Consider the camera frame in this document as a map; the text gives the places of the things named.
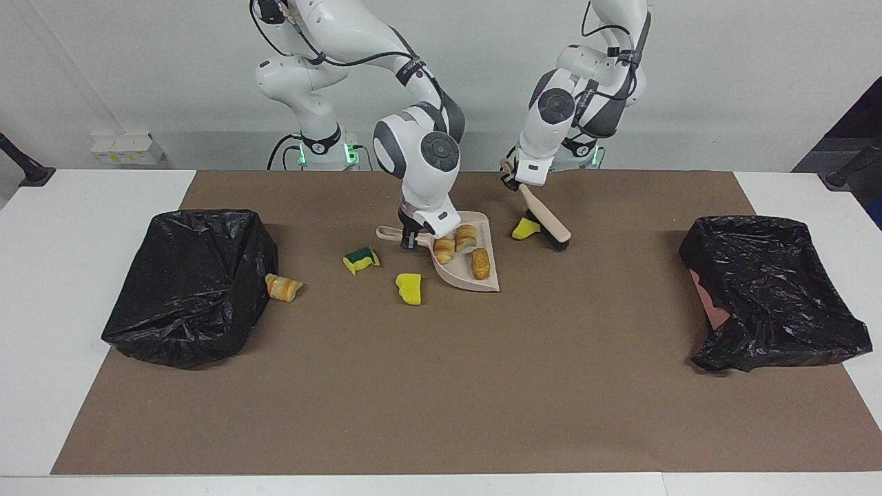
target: white table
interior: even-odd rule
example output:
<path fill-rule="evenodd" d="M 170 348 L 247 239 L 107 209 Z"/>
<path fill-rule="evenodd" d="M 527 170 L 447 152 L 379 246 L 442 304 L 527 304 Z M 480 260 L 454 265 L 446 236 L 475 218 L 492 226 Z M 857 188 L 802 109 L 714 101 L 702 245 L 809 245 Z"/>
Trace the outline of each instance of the white table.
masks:
<path fill-rule="evenodd" d="M 837 290 L 882 343 L 882 232 L 817 177 L 736 174 L 758 214 L 806 222 Z M 0 210 L 0 495 L 882 494 L 861 474 L 536 474 L 370 477 L 51 477 L 107 353 L 97 330 L 116 302 L 148 221 L 175 210 L 192 171 L 59 170 Z M 846 369 L 882 419 L 882 353 Z"/>

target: black pole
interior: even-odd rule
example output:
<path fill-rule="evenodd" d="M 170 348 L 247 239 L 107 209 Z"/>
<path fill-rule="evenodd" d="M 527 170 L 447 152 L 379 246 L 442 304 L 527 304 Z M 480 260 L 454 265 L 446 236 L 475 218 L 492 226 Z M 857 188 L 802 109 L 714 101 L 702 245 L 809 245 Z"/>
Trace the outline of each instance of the black pole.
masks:
<path fill-rule="evenodd" d="M 55 174 L 56 170 L 54 167 L 43 167 L 39 162 L 19 150 L 1 132 L 0 150 L 6 152 L 9 158 L 25 171 L 25 178 L 19 183 L 19 186 L 43 186 Z"/>
<path fill-rule="evenodd" d="M 861 150 L 861 153 L 857 154 L 855 158 L 842 166 L 841 169 L 834 170 L 822 177 L 822 179 L 824 179 L 828 189 L 847 189 L 846 183 L 852 174 L 858 170 L 866 169 L 879 161 L 882 161 L 882 134 L 878 135 L 868 147 Z"/>

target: black cable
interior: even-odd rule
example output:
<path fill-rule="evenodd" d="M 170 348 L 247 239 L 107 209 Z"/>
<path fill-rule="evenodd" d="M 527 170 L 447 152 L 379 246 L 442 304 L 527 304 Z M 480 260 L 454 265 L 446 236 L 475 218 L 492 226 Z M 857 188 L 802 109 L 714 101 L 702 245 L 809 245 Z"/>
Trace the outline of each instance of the black cable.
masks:
<path fill-rule="evenodd" d="M 260 23 L 258 22 L 257 16 L 254 15 L 254 0 L 248 0 L 248 13 L 251 15 L 251 20 L 254 21 L 254 27 L 256 27 L 258 29 L 258 32 L 260 33 L 260 35 L 264 37 L 264 40 L 266 40 L 266 42 L 269 43 L 271 47 L 273 47 L 273 50 L 275 50 L 276 53 L 278 53 L 281 56 L 294 56 L 293 54 L 288 54 L 288 53 L 281 51 L 279 49 L 279 47 L 275 46 L 275 44 L 273 44 L 273 42 L 270 41 L 269 37 L 266 36 L 266 33 L 264 33 L 264 29 L 262 27 L 260 27 Z"/>
<path fill-rule="evenodd" d="M 368 155 L 368 167 L 370 167 L 370 171 L 374 171 L 374 161 L 370 158 L 370 150 L 365 145 L 352 145 L 353 150 L 364 150 L 364 153 Z"/>
<path fill-rule="evenodd" d="M 356 65 L 362 65 L 362 64 L 366 64 L 368 62 L 373 62 L 373 61 L 375 61 L 379 58 L 383 58 L 385 56 L 403 56 L 411 61 L 417 60 L 418 58 L 420 58 L 418 55 L 413 54 L 413 53 L 393 51 L 393 52 L 382 52 L 382 53 L 374 54 L 372 56 L 366 56 L 365 58 L 360 58 L 360 59 L 355 60 L 353 62 L 339 62 L 339 61 L 333 60 L 332 58 L 328 58 L 324 52 L 318 51 L 316 46 L 312 44 L 312 41 L 310 41 L 310 39 L 306 37 L 306 34 L 303 32 L 303 30 L 298 25 L 294 25 L 294 29 L 297 32 L 297 34 L 300 34 L 300 37 L 303 38 L 303 42 L 306 43 L 306 46 L 309 47 L 310 50 L 312 50 L 312 53 L 316 54 L 316 58 L 307 59 L 307 61 L 309 61 L 309 63 L 313 64 L 313 65 L 319 65 L 319 64 L 327 62 L 328 64 L 335 65 L 337 67 L 355 67 Z M 407 42 L 404 41 L 404 38 L 402 38 L 401 35 L 398 34 L 397 32 L 395 32 L 394 30 L 392 30 L 392 31 L 399 37 L 401 42 L 404 43 L 404 45 L 406 47 L 408 47 Z M 444 91 L 441 89 L 441 85 L 438 84 L 437 79 L 430 76 L 430 81 L 431 81 L 432 85 L 435 87 L 435 91 L 438 93 L 438 99 L 441 101 L 440 110 L 443 111 L 445 108 L 445 104 L 446 104 Z"/>
<path fill-rule="evenodd" d="M 285 148 L 282 151 L 282 153 L 281 153 L 281 167 L 284 170 L 288 170 L 288 158 L 287 157 L 288 157 L 288 151 L 290 151 L 290 150 L 297 150 L 299 152 L 300 147 L 297 145 L 294 145 L 292 147 Z"/>
<path fill-rule="evenodd" d="M 588 0 L 588 5 L 585 7 L 585 15 L 582 17 L 581 33 L 584 38 L 587 38 L 588 36 L 591 36 L 592 34 L 597 34 L 600 31 L 603 31 L 605 29 L 618 29 L 628 35 L 628 38 L 631 42 L 631 50 L 637 49 L 637 47 L 634 46 L 633 38 L 631 38 L 631 31 L 628 31 L 628 29 L 626 27 L 619 26 L 618 24 L 608 24 L 606 26 L 600 26 L 597 29 L 595 29 L 594 31 L 591 31 L 590 33 L 586 33 L 585 32 L 585 24 L 588 21 L 588 13 L 590 11 L 591 11 L 591 0 Z M 628 68 L 628 75 L 631 76 L 631 82 L 628 84 L 628 94 L 624 98 L 619 98 L 614 95 L 605 94 L 605 93 L 602 93 L 599 91 L 595 91 L 594 93 L 598 94 L 604 98 L 609 98 L 612 101 L 626 101 L 626 100 L 628 100 L 637 91 L 637 67 L 638 67 L 638 64 L 631 62 L 631 65 Z"/>
<path fill-rule="evenodd" d="M 586 33 L 585 32 L 585 24 L 588 22 L 588 13 L 590 11 L 591 11 L 591 0 L 588 0 L 588 5 L 585 7 L 585 15 L 582 16 L 582 29 L 581 29 L 582 37 L 587 38 L 588 36 L 591 36 L 592 34 L 597 34 L 600 31 L 603 31 L 604 29 L 618 29 L 618 30 L 623 31 L 628 36 L 631 36 L 631 32 L 628 31 L 627 28 L 625 28 L 623 26 L 619 26 L 618 24 L 607 24 L 606 26 L 598 27 L 597 29 L 595 29 L 591 33 Z M 633 46 L 633 41 L 632 41 L 631 49 L 635 49 L 635 47 Z"/>
<path fill-rule="evenodd" d="M 284 143 L 285 141 L 288 141 L 289 139 L 303 139 L 303 136 L 301 136 L 300 134 L 297 134 L 297 133 L 293 133 L 293 134 L 286 134 L 284 137 L 282 137 L 282 139 L 280 139 L 279 142 L 276 143 L 276 146 L 273 148 L 273 152 L 270 153 L 270 160 L 267 161 L 267 163 L 266 163 L 266 170 L 272 170 L 273 160 L 275 160 L 275 155 L 279 152 L 279 148 L 281 148 L 282 143 Z"/>

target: black trash bag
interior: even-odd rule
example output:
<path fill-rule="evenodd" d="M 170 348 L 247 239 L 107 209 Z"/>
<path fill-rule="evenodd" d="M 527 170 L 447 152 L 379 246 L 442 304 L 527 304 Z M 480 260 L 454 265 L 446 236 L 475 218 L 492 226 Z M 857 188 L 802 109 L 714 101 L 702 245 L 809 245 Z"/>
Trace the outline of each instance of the black trash bag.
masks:
<path fill-rule="evenodd" d="M 842 302 L 801 222 L 704 217 L 680 258 L 706 291 L 712 330 L 692 362 L 707 371 L 838 364 L 872 351 L 867 326 Z"/>
<path fill-rule="evenodd" d="M 192 368 L 242 349 L 279 254 L 250 210 L 159 214 L 131 263 L 101 339 L 127 357 Z"/>

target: yellow sponge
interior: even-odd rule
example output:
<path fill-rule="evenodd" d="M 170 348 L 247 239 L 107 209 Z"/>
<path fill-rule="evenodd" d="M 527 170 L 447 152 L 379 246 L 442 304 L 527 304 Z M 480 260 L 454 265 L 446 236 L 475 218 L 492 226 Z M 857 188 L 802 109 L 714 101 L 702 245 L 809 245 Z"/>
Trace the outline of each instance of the yellow sponge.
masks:
<path fill-rule="evenodd" d="M 542 226 L 537 222 L 533 222 L 529 219 L 521 218 L 520 224 L 518 227 L 514 228 L 514 232 L 512 233 L 512 237 L 520 241 L 521 239 L 527 239 L 537 232 L 542 231 Z"/>
<path fill-rule="evenodd" d="M 419 305 L 422 304 L 422 294 L 420 293 L 420 282 L 422 276 L 419 274 L 399 274 L 395 278 L 395 284 L 398 286 L 398 294 L 406 304 Z"/>
<path fill-rule="evenodd" d="M 343 257 L 343 265 L 349 269 L 352 275 L 355 275 L 356 272 L 370 266 L 380 267 L 380 258 L 371 248 L 365 247 Z"/>

